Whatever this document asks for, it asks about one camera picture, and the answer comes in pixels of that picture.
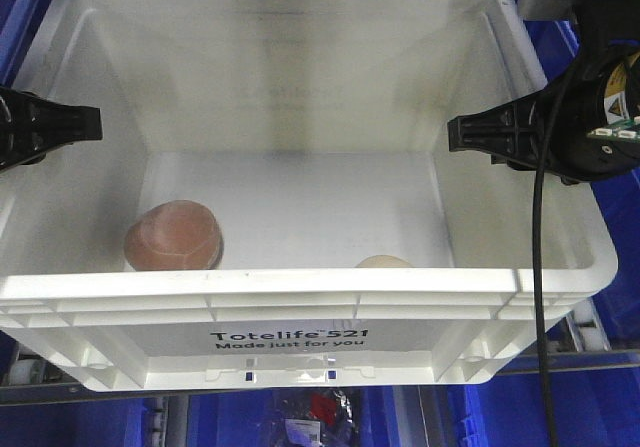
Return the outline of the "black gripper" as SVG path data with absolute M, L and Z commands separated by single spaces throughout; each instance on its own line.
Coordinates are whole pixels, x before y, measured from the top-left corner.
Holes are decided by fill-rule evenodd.
M 572 63 L 541 91 L 447 122 L 450 152 L 478 151 L 492 164 L 542 170 L 571 183 L 639 166 L 639 50 L 618 46 L 588 78 Z

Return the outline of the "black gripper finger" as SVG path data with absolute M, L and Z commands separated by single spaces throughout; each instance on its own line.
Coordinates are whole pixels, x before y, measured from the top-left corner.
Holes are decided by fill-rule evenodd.
M 101 141 L 100 110 L 1 87 L 1 171 L 41 162 L 66 145 Z

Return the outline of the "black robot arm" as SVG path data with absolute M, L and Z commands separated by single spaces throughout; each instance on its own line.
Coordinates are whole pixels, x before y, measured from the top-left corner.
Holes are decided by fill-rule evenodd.
M 567 19 L 578 38 L 567 69 L 542 90 L 450 120 L 448 148 L 569 183 L 639 165 L 639 0 L 520 0 L 524 18 Z

